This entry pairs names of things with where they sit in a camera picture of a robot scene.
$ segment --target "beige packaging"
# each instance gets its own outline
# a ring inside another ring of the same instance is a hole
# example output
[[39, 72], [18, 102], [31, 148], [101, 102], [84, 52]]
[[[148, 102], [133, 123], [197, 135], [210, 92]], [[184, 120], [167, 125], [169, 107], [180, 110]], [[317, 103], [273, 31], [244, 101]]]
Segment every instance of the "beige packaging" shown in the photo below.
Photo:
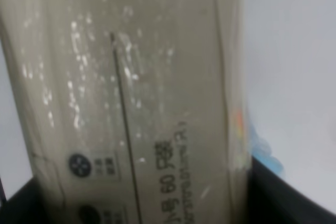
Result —
[[55, 223], [241, 222], [240, 3], [0, 0], [30, 161]]

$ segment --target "white wall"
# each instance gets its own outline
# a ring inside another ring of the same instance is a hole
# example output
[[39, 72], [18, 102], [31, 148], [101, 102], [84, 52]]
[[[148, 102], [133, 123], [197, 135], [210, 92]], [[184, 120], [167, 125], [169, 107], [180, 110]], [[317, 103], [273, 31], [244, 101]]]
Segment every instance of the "white wall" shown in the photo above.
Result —
[[0, 177], [9, 199], [31, 179], [23, 140], [2, 48], [0, 46]]
[[285, 180], [336, 213], [336, 0], [246, 0], [249, 109]]

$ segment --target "circular logo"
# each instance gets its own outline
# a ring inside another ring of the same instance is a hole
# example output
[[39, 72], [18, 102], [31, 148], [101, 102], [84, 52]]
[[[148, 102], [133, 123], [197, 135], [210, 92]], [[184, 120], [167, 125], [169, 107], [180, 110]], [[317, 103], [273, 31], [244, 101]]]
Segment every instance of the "circular logo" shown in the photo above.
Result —
[[101, 219], [97, 210], [91, 206], [83, 206], [78, 211], [79, 219], [83, 224], [100, 224]]
[[77, 177], [85, 178], [91, 173], [90, 161], [81, 154], [74, 154], [69, 159], [69, 167]]

